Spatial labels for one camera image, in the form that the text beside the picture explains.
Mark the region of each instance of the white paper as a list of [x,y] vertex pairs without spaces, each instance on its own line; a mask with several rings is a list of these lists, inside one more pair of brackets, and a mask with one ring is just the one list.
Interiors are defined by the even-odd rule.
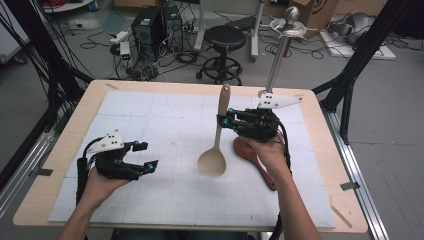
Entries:
[[[229,107],[256,108],[257,98],[232,96]],[[128,152],[124,161],[142,165],[159,159],[156,172],[118,189],[92,222],[183,226],[274,226],[277,193],[259,171],[238,157],[237,135],[223,129],[221,151],[227,170],[212,177],[197,167],[198,157],[214,143],[218,96],[112,91],[88,130],[69,167],[49,221],[67,221],[75,207],[76,159],[91,140],[118,129],[124,141],[149,147]],[[317,227],[335,227],[314,152],[298,105],[274,110],[286,127],[293,178]]]

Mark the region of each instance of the human hand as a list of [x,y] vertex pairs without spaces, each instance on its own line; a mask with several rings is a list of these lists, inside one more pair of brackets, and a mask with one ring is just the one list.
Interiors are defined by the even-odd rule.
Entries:
[[275,173],[280,171],[290,172],[286,164],[284,149],[277,137],[266,143],[246,137],[241,137],[241,139],[255,150],[259,160],[266,167],[269,174],[275,175]]
[[97,209],[116,189],[129,182],[129,180],[106,178],[98,173],[96,167],[93,167],[78,205],[81,204],[93,210]]

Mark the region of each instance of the wooden spoon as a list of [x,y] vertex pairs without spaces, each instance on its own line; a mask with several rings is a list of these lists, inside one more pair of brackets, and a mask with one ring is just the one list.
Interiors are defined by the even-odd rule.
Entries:
[[234,139],[233,142],[234,151],[242,158],[251,162],[255,167],[259,170],[262,175],[262,178],[265,180],[266,185],[268,185],[269,189],[272,191],[277,190],[274,185],[274,180],[272,177],[262,168],[262,165],[258,161],[258,155],[255,150],[245,141],[243,141],[240,137]]
[[[224,84],[219,95],[218,114],[225,115],[230,102],[231,89],[230,85]],[[197,166],[200,170],[213,176],[221,176],[224,174],[227,164],[225,157],[219,149],[221,140],[221,125],[216,125],[215,143],[213,147],[200,155],[197,160]]]

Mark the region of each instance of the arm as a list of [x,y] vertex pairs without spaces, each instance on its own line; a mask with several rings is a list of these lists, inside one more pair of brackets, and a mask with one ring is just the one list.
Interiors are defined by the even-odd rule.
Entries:
[[65,224],[58,239],[84,239],[90,218],[94,211],[100,207],[117,188],[128,182],[127,180],[121,179],[108,179],[100,175],[95,167],[91,169],[81,200],[68,222]]
[[275,138],[274,141],[267,143],[242,139],[253,147],[274,179],[285,239],[321,239],[286,165],[284,150],[278,139]]

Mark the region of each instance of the stool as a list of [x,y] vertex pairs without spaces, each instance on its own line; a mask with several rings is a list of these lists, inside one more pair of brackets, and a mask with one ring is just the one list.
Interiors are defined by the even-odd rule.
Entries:
[[196,73],[196,78],[201,79],[204,72],[208,77],[215,80],[214,84],[237,79],[238,85],[241,86],[239,75],[243,72],[243,68],[236,60],[227,57],[227,54],[244,46],[246,43],[244,33],[234,27],[216,26],[205,32],[204,40],[221,56],[206,60],[202,69]]

